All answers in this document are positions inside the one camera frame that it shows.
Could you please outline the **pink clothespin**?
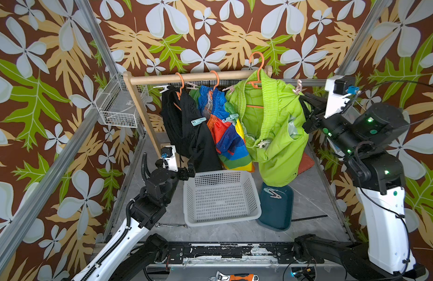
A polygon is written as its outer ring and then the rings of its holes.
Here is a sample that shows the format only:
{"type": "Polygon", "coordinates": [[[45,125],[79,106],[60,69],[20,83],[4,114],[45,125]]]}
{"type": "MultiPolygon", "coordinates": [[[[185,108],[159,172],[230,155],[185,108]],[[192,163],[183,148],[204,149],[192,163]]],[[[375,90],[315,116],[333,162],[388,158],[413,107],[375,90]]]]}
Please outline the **pink clothespin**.
{"type": "Polygon", "coordinates": [[[306,90],[306,88],[303,87],[303,82],[302,82],[302,80],[298,79],[298,80],[296,81],[296,87],[295,87],[295,89],[293,89],[293,92],[294,92],[296,95],[304,95],[305,90],[306,90]]]}

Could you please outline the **lime green shorts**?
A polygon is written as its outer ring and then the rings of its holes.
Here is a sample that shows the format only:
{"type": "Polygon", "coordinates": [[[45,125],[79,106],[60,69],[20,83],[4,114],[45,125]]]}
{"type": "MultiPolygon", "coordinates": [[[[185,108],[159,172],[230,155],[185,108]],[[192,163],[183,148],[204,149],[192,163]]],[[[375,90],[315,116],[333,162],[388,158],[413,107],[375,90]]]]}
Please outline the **lime green shorts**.
{"type": "Polygon", "coordinates": [[[266,185],[283,187],[298,176],[309,135],[294,86],[264,70],[226,93],[226,107],[242,124],[246,147],[266,185]]]}

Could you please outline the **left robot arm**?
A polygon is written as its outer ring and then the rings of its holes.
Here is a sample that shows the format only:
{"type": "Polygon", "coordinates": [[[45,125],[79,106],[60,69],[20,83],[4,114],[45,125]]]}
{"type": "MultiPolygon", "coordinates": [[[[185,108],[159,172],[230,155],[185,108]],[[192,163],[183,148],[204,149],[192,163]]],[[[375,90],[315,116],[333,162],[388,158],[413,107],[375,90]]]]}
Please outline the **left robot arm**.
{"type": "Polygon", "coordinates": [[[140,271],[167,257],[168,242],[149,231],[166,213],[180,181],[195,176],[193,166],[178,167],[175,146],[161,149],[156,169],[147,169],[147,155],[142,156],[145,183],[139,195],[126,206],[126,218],[99,254],[73,279],[75,281],[129,281],[140,271]]]}

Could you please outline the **black shorts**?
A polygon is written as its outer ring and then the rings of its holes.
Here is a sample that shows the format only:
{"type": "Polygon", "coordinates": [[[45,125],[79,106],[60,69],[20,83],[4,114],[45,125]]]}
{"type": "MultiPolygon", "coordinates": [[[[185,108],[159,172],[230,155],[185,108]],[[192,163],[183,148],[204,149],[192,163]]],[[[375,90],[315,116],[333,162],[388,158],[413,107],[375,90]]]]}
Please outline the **black shorts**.
{"type": "Polygon", "coordinates": [[[222,170],[215,143],[205,121],[194,126],[193,121],[202,118],[194,99],[185,91],[172,85],[162,93],[161,116],[170,143],[177,153],[188,159],[195,171],[222,170]]]}

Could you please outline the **rainbow striped shorts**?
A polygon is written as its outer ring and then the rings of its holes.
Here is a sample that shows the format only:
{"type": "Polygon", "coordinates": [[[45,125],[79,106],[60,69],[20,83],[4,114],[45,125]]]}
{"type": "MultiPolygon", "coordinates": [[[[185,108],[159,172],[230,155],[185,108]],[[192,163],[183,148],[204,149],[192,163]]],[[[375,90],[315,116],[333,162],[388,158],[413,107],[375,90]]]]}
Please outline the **rainbow striped shorts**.
{"type": "Polygon", "coordinates": [[[255,170],[238,118],[236,122],[222,122],[230,114],[237,114],[227,102],[225,93],[218,88],[200,85],[189,92],[214,140],[215,150],[222,166],[227,170],[253,172],[255,170]]]}

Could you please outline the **orange hanger of black shorts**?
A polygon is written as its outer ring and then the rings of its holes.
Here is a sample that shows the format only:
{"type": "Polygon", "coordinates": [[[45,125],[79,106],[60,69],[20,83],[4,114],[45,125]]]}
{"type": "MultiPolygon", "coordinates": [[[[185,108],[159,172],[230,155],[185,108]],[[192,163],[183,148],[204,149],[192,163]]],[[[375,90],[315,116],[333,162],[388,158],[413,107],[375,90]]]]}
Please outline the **orange hanger of black shorts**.
{"type": "Polygon", "coordinates": [[[185,87],[185,81],[184,81],[183,76],[181,75],[181,73],[176,72],[175,75],[177,75],[179,77],[180,82],[181,82],[181,85],[180,85],[180,88],[179,88],[179,92],[177,92],[177,97],[180,100],[181,99],[181,95],[182,95],[182,91],[183,91],[183,89],[185,87]]]}

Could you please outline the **white plastic laundry basket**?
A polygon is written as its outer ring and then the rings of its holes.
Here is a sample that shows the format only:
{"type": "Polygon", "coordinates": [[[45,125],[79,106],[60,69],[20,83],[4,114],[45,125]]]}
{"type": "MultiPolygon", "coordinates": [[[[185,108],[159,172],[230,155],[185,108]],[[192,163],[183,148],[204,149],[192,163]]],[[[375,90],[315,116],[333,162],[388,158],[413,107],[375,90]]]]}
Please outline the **white plastic laundry basket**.
{"type": "Polygon", "coordinates": [[[251,221],[262,215],[255,181],[245,171],[197,173],[184,182],[183,200],[189,227],[251,221]]]}

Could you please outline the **red plastic tool case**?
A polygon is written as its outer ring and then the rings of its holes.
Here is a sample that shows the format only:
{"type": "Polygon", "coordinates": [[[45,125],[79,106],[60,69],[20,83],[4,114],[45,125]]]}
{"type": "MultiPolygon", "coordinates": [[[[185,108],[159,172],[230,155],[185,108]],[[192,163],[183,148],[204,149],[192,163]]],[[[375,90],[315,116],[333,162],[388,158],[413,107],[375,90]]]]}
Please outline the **red plastic tool case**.
{"type": "Polygon", "coordinates": [[[299,164],[298,174],[302,174],[308,171],[314,166],[314,164],[315,164],[314,160],[307,153],[304,152],[301,162],[299,164]]]}

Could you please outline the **mint clothespin left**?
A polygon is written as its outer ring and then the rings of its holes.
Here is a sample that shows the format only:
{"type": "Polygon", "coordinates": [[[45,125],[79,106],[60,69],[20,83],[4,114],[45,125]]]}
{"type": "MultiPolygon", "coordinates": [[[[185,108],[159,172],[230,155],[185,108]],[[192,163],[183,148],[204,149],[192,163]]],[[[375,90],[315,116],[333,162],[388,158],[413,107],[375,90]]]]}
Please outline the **mint clothespin left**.
{"type": "Polygon", "coordinates": [[[191,121],[191,124],[193,126],[199,126],[200,124],[202,124],[203,122],[206,123],[207,118],[206,117],[201,117],[201,118],[197,118],[191,121]]]}

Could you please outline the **mint clothespin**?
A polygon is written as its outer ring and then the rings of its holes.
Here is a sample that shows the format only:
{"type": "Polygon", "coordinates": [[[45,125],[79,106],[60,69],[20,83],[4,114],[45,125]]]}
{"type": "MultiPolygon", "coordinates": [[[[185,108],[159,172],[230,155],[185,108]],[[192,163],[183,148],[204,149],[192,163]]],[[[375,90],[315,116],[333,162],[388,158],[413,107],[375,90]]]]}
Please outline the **mint clothespin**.
{"type": "Polygon", "coordinates": [[[197,118],[191,121],[191,124],[193,126],[199,126],[200,124],[202,124],[203,122],[206,123],[207,118],[206,117],[201,117],[201,118],[197,118]]]}
{"type": "Polygon", "coordinates": [[[238,120],[239,115],[238,114],[230,114],[229,117],[225,118],[222,120],[222,122],[227,123],[227,122],[236,122],[238,120]]]}

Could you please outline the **mint clothespin right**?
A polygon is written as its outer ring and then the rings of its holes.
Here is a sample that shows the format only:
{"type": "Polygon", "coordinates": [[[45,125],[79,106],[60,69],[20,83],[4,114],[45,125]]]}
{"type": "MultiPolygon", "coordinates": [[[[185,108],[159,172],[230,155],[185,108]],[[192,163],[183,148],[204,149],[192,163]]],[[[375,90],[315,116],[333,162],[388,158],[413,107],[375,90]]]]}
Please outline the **mint clothespin right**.
{"type": "Polygon", "coordinates": [[[236,122],[238,120],[239,115],[238,114],[230,114],[229,117],[225,118],[222,120],[222,122],[227,123],[227,122],[236,122]]]}

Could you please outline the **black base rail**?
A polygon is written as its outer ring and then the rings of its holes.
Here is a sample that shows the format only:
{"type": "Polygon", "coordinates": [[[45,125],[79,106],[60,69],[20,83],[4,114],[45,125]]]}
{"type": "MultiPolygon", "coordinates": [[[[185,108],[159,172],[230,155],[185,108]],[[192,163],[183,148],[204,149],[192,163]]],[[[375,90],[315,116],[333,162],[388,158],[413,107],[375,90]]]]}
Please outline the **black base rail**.
{"type": "Polygon", "coordinates": [[[377,275],[347,253],[335,262],[306,255],[292,242],[168,242],[167,257],[130,281],[208,281],[223,274],[255,274],[260,281],[373,281],[377,275]]]}

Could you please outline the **orange handled adjustable wrench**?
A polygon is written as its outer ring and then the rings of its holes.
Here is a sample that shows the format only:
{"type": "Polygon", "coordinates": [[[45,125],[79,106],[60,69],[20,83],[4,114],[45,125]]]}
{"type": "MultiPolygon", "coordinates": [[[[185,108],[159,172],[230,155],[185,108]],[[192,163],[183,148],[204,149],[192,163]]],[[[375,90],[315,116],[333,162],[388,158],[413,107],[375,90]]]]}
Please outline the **orange handled adjustable wrench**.
{"type": "Polygon", "coordinates": [[[255,274],[231,274],[226,275],[217,271],[215,276],[211,276],[209,281],[259,281],[259,277],[255,274]]]}

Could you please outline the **aluminium frame post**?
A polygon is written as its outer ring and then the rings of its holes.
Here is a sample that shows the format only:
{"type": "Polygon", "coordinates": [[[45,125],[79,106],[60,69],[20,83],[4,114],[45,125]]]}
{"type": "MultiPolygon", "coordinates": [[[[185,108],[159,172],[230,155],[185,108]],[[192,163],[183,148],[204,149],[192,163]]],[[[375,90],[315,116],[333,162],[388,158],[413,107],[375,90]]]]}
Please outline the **aluminium frame post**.
{"type": "Polygon", "coordinates": [[[377,0],[370,9],[365,21],[363,22],[361,28],[356,34],[351,47],[348,49],[345,58],[343,59],[341,65],[338,68],[337,75],[345,76],[351,63],[354,62],[357,55],[359,54],[363,44],[366,42],[367,38],[370,36],[372,30],[374,29],[376,22],[380,19],[383,10],[391,5],[392,1],[377,0]]]}
{"type": "MultiPolygon", "coordinates": [[[[42,190],[110,74],[76,1],[0,1],[0,237],[42,190]]],[[[4,269],[53,281],[88,263],[111,225],[138,133],[97,121],[4,269]]]]}

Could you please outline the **aluminium frame post left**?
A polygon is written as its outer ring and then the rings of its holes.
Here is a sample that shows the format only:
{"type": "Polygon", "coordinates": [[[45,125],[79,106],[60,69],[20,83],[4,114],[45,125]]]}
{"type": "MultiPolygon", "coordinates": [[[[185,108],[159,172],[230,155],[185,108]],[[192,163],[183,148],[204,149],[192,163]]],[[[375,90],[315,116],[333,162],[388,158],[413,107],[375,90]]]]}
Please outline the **aluminium frame post left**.
{"type": "MultiPolygon", "coordinates": [[[[0,1],[0,237],[42,190],[110,74],[76,1],[0,1]]],[[[97,121],[4,269],[53,281],[88,263],[111,225],[138,133],[97,121]]]]}

